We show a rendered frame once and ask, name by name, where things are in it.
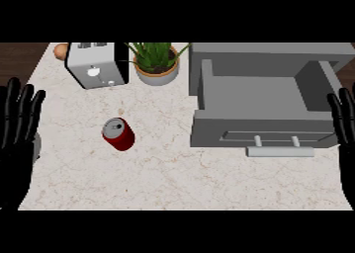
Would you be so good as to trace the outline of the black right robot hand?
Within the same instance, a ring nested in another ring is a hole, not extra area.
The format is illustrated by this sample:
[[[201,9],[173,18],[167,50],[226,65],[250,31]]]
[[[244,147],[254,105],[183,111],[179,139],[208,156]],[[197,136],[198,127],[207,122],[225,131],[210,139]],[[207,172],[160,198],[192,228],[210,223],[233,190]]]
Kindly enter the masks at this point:
[[[355,210],[355,82],[352,91],[338,89],[330,93],[327,102],[331,109],[333,127],[338,143],[338,168],[341,191]]]

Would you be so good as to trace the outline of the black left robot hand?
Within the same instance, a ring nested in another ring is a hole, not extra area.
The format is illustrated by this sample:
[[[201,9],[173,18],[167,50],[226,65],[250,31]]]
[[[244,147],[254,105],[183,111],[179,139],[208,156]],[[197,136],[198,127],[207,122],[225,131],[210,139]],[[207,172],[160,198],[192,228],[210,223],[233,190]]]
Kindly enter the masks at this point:
[[[46,91],[16,77],[0,86],[0,211],[15,211],[28,194],[44,99]]]

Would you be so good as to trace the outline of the grey drawer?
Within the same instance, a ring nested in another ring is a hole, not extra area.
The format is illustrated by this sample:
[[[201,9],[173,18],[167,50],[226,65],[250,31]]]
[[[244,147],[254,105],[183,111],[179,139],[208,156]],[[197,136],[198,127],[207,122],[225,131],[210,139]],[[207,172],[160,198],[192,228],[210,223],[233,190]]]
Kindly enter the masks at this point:
[[[250,157],[310,157],[337,144],[325,95],[340,83],[310,61],[293,77],[216,76],[201,61],[192,147],[242,147]]]

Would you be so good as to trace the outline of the red soda can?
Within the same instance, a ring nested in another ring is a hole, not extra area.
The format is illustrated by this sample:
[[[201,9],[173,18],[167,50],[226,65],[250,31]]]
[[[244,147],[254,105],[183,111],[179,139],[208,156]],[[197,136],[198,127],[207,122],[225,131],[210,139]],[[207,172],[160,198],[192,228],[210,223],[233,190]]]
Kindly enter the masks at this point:
[[[118,151],[126,151],[133,146],[134,133],[121,118],[112,118],[105,122],[100,134]]]

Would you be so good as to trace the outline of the grey drawer cabinet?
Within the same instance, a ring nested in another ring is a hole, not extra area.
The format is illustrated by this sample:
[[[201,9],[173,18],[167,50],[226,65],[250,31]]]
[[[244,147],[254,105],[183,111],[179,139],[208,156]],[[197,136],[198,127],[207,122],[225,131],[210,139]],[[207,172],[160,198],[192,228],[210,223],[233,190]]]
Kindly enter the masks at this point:
[[[197,94],[199,61],[210,59],[219,76],[296,77],[309,63],[333,72],[355,58],[347,42],[195,42],[188,49],[188,94]]]

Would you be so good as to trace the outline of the orange round fruit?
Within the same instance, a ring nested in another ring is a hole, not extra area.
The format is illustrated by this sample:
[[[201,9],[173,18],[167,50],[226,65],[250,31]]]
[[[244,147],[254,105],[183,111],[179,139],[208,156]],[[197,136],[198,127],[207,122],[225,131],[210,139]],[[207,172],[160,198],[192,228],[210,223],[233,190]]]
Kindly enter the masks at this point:
[[[66,47],[68,47],[66,43],[59,43],[55,46],[53,54],[55,54],[55,57],[56,57],[58,60],[65,60]]]

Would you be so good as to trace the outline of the silver toaster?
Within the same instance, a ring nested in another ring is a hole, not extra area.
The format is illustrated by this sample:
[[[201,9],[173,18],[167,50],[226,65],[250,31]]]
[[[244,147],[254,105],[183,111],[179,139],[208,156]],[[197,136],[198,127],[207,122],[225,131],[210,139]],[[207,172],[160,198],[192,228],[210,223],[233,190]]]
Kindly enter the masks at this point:
[[[71,42],[63,67],[83,89],[129,83],[129,47],[121,42]]]

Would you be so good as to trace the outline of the potted green plant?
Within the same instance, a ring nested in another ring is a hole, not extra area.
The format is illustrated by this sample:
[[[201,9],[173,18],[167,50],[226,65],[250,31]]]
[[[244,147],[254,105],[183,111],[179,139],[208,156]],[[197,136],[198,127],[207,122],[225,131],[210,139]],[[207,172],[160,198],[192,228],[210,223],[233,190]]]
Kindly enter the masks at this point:
[[[126,42],[133,52],[136,74],[149,86],[164,86],[177,77],[179,56],[189,48],[189,44],[176,51],[170,42]]]

